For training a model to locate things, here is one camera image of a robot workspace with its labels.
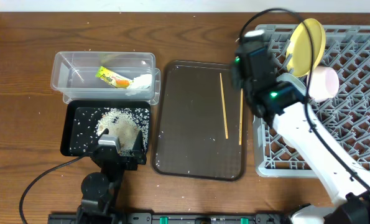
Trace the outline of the light blue bowl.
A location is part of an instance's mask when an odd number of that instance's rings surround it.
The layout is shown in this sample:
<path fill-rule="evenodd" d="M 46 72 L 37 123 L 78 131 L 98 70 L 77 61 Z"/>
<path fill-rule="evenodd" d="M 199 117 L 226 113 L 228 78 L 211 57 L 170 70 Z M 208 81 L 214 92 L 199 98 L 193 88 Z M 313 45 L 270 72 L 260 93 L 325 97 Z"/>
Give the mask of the light blue bowl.
<path fill-rule="evenodd" d="M 306 94 L 306 86 L 297 77 L 290 73 L 283 73 L 279 75 L 276 80 L 278 82 L 290 82 L 302 95 Z"/>

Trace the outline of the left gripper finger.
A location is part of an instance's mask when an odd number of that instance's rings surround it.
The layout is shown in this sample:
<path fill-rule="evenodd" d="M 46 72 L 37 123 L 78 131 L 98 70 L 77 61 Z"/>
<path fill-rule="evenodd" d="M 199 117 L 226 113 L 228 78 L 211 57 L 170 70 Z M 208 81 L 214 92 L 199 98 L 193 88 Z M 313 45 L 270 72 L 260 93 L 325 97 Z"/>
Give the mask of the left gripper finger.
<path fill-rule="evenodd" d="M 143 142 L 143 133 L 139 131 L 132 147 L 134 157 L 144 157 L 146 155 L 146 148 Z"/>
<path fill-rule="evenodd" d="M 107 145 L 109 138 L 108 138 L 109 130 L 106 128 L 102 131 L 102 133 L 96 138 L 97 145 Z"/>

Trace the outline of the white tissue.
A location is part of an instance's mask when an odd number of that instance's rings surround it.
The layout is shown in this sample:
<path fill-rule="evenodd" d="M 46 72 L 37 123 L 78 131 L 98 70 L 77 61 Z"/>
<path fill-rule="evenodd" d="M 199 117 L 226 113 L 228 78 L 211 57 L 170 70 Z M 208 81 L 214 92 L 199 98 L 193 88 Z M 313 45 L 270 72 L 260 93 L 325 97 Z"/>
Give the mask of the white tissue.
<path fill-rule="evenodd" d="M 152 75 L 143 74 L 135 77 L 130 85 L 127 87 L 128 90 L 146 90 L 152 84 Z"/>

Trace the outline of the yellow round plate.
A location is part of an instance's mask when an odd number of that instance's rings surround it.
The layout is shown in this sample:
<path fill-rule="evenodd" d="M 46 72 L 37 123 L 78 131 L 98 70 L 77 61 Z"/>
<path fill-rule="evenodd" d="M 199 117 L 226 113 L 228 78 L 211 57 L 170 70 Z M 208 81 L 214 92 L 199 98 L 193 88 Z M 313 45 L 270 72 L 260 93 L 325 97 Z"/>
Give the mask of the yellow round plate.
<path fill-rule="evenodd" d="M 313 42 L 313 67 L 315 68 L 322 60 L 325 45 L 326 33 L 323 26 L 314 18 L 305 19 Z M 308 75 L 311 61 L 311 45 L 308 32 L 305 26 L 300 23 L 290 37 L 290 44 L 287 47 L 286 58 L 291 56 L 287 70 L 292 71 L 295 77 Z"/>

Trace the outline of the pink white bowl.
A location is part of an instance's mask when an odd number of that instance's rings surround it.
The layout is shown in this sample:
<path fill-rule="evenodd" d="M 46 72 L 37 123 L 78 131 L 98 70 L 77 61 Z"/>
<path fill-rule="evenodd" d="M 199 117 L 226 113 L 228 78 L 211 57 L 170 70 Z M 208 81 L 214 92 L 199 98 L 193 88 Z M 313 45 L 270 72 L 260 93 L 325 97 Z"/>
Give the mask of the pink white bowl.
<path fill-rule="evenodd" d="M 317 66 L 313 70 L 309 95 L 315 102 L 321 103 L 334 98 L 338 93 L 339 87 L 338 74 L 333 68 Z"/>

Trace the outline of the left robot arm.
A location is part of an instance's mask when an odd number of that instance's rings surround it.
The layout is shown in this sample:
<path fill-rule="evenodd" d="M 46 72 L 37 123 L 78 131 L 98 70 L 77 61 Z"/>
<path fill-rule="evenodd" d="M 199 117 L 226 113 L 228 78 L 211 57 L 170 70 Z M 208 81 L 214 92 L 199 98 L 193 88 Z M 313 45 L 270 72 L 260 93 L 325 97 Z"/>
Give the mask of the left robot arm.
<path fill-rule="evenodd" d="M 142 132 L 138 131 L 129 152 L 120 152 L 120 140 L 105 129 L 90 147 L 91 160 L 101 168 L 81 183 L 82 199 L 76 223 L 126 223 L 127 215 L 116 210 L 124 172 L 137 170 L 147 161 Z"/>

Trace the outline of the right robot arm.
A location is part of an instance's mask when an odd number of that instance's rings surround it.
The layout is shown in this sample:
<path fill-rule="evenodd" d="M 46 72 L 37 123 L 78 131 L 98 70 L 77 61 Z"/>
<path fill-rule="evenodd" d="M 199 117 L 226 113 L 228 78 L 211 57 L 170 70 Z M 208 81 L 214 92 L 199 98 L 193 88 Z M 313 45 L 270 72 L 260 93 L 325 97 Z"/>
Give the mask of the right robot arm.
<path fill-rule="evenodd" d="M 287 216 L 287 223 L 370 223 L 370 172 L 319 122 L 305 95 L 290 82 L 276 80 L 264 43 L 241 42 L 233 69 L 233 84 L 243 89 L 253 115 L 293 145 L 333 204 L 301 206 Z"/>

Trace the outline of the green orange snack wrapper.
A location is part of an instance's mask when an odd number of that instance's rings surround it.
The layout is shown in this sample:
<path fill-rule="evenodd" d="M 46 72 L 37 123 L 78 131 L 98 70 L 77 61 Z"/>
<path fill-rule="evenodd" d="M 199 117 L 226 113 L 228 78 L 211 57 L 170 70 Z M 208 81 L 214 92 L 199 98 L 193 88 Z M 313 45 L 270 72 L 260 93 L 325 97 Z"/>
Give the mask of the green orange snack wrapper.
<path fill-rule="evenodd" d="M 95 77 L 115 88 L 128 88 L 133 83 L 131 79 L 113 72 L 103 66 L 100 66 Z"/>

